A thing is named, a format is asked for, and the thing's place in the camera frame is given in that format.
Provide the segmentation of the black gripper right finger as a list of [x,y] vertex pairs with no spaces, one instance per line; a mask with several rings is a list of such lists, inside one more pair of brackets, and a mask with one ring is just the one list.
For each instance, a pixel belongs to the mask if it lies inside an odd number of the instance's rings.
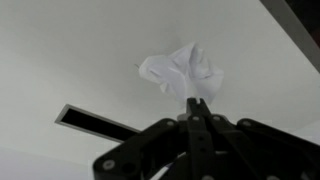
[[320,146],[258,121],[232,124],[211,115],[207,127],[219,158],[235,180],[320,180]]

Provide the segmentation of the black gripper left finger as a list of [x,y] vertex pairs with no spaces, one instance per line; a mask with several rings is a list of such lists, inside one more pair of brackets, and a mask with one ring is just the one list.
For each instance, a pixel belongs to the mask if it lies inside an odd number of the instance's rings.
[[162,119],[137,133],[94,161],[94,180],[149,180],[182,152],[180,127]]

